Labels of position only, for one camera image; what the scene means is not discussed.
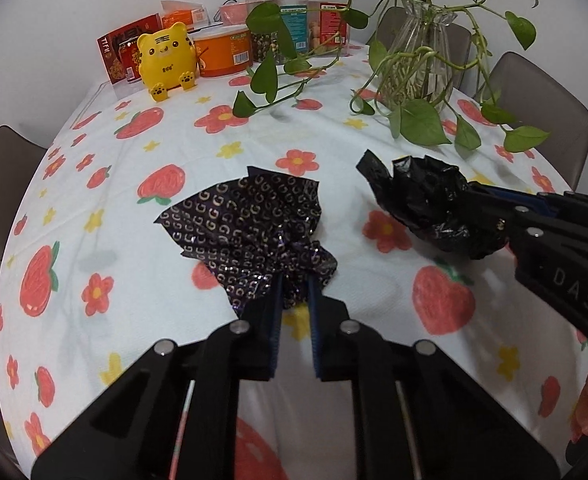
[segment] clear plastic jar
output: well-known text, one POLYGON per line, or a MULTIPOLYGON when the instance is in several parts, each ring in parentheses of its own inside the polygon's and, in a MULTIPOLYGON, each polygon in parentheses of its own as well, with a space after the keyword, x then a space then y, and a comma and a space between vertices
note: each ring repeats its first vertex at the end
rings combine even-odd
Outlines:
MULTIPOLYGON (((307 53, 307 0, 247 0, 247 10, 251 12, 263 2, 273 2, 280 7, 280 13, 287 25, 287 29, 294 41, 297 52, 307 53)), ((251 51, 253 60, 261 62, 271 49, 276 63, 285 62, 285 57, 279 51, 279 38, 274 34, 251 35, 251 51)))
POLYGON ((335 56, 336 49, 341 48, 341 55, 347 54, 349 25, 341 20, 341 13, 332 12, 332 9, 341 9, 346 4, 347 0, 309 0, 307 21, 310 51, 315 49, 315 54, 335 56))

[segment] tablecloth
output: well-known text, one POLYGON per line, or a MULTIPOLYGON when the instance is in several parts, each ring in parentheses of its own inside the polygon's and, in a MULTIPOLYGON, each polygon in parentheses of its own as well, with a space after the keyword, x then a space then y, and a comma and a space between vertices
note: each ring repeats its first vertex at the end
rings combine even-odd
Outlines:
MULTIPOLYGON (((535 150, 505 152, 500 128, 458 91, 450 102, 479 129, 480 149, 392 139, 385 118, 347 106, 369 74, 366 49, 353 46, 298 101, 249 119, 231 113, 238 90, 251 95, 240 74, 200 78, 160 104, 141 91, 59 133, 27 189, 0 272, 0 406, 27 475, 156 340, 193 342, 234 319, 216 280, 154 220, 247 166, 320 182, 315 236, 339 264, 327 295, 389 340, 433 339, 564 464, 588 342, 516 283, 508 250, 473 262, 439 253, 381 211, 355 166, 366 149, 386 162, 429 154, 484 184, 527 192, 567 184, 535 150)), ((442 119, 453 140, 452 112, 442 119)), ((349 384, 315 378, 304 306, 282 322, 276 378, 241 388, 240 478, 354 479, 349 384)))

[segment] black plastic wrapper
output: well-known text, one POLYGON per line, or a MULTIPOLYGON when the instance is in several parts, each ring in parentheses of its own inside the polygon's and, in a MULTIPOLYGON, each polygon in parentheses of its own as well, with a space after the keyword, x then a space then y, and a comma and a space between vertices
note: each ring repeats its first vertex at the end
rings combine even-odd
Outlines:
POLYGON ((318 182, 260 168, 248 172, 202 190, 155 220, 183 256, 207 266, 238 316, 248 301, 267 293, 276 272, 285 278, 287 308, 307 299, 310 273, 325 286, 337 267, 310 238, 321 217, 318 182))
POLYGON ((369 182, 378 205, 421 240, 473 260, 505 246, 504 235, 461 220, 459 198, 469 184, 458 167, 427 155, 405 156, 393 164, 391 176, 376 155, 367 150, 356 168, 369 182))

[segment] tiger paw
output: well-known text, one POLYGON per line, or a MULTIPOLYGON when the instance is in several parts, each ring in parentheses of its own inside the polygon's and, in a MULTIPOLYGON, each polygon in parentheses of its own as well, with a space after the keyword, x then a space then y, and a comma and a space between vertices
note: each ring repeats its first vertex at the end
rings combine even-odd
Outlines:
POLYGON ((183 73, 179 81, 181 82, 183 90, 189 90, 196 86, 196 76, 194 76, 193 72, 183 73))
POLYGON ((158 83, 154 85, 154 87, 149 91, 149 93, 152 95, 152 98, 157 103, 165 101, 165 99, 169 97, 167 95, 167 88, 165 88, 165 85, 163 85, 163 83, 158 83))

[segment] yellow piggy bank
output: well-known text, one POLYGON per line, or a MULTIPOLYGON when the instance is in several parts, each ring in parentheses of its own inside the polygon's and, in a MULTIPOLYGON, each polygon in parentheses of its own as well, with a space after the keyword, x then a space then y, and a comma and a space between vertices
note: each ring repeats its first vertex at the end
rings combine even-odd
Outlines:
POLYGON ((176 86, 184 90, 196 86, 196 48, 184 23, 174 23, 155 34, 142 34, 138 50, 142 55, 140 76, 154 101, 167 99, 167 91, 176 86))

